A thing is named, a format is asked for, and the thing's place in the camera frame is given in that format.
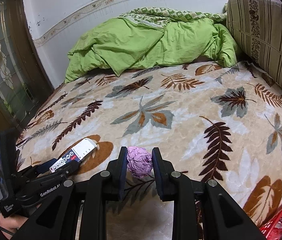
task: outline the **striped upholstery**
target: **striped upholstery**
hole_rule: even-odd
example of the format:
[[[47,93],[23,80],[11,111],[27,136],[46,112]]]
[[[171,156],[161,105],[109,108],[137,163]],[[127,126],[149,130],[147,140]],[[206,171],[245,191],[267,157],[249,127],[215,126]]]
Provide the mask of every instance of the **striped upholstery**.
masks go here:
[[[282,88],[282,3],[229,0],[227,27],[241,49]]]

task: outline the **round metal pivot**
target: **round metal pivot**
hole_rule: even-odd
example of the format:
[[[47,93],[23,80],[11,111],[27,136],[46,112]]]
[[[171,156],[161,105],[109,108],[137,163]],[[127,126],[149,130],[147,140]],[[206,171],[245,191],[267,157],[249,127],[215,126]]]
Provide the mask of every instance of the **round metal pivot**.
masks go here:
[[[210,186],[212,186],[212,187],[215,187],[218,183],[217,183],[214,179],[210,179],[210,180],[208,181],[208,184],[209,184]]]
[[[101,177],[107,177],[107,176],[110,175],[110,172],[109,172],[109,171],[102,171],[102,172],[100,173],[100,175],[101,175]]]
[[[181,173],[179,173],[178,171],[173,171],[171,172],[171,176],[174,177],[174,178],[178,178],[181,176]]]
[[[73,181],[70,180],[70,179],[68,179],[68,180],[66,180],[65,182],[63,182],[63,185],[64,185],[65,187],[70,187],[70,186],[72,186],[72,184],[73,184]]]

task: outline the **crumpled paper ball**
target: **crumpled paper ball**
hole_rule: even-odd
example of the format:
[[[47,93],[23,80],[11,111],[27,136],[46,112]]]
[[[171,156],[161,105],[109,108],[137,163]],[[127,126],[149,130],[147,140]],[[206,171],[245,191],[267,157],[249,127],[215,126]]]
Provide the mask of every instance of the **crumpled paper ball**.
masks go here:
[[[152,170],[152,154],[145,148],[129,146],[128,147],[128,171],[133,177],[143,178],[150,174]]]

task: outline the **green comforter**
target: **green comforter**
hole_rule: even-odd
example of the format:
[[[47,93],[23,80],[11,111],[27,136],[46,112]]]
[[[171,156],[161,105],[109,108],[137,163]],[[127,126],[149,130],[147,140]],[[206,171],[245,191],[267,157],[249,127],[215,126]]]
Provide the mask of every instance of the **green comforter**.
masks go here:
[[[237,63],[239,47],[222,24],[226,14],[138,8],[83,34],[68,52],[65,83],[94,68],[128,68],[188,63],[203,55],[224,67]]]

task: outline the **green patterned fabric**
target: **green patterned fabric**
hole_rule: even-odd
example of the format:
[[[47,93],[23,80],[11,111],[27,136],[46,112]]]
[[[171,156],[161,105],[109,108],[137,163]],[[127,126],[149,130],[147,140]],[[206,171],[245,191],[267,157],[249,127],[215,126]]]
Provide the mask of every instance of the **green patterned fabric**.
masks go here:
[[[226,16],[149,7],[112,18],[83,34],[68,52],[65,83],[94,68],[112,68],[119,76],[128,68],[174,66],[200,55],[233,66],[240,49],[218,24]]]

